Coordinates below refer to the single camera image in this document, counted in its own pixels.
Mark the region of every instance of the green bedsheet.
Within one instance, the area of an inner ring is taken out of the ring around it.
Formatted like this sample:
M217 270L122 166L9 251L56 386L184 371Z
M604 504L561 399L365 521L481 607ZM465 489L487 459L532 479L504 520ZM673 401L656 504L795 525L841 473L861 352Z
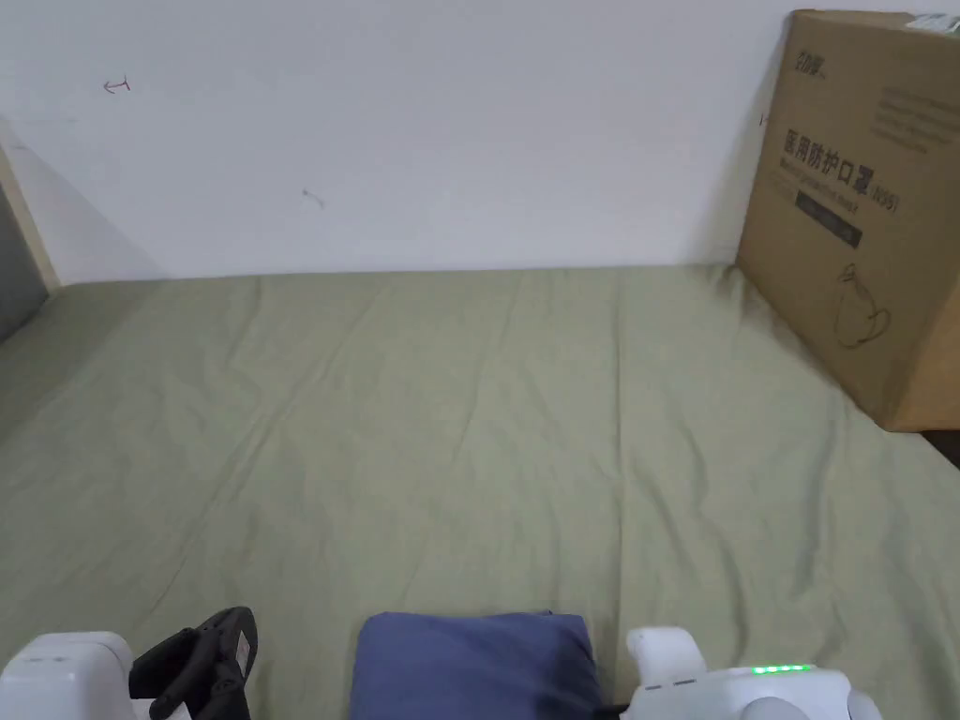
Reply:
M254 720L346 712L375 612L681 624L960 717L960 474L732 269L68 288L0 347L0 658L254 608Z

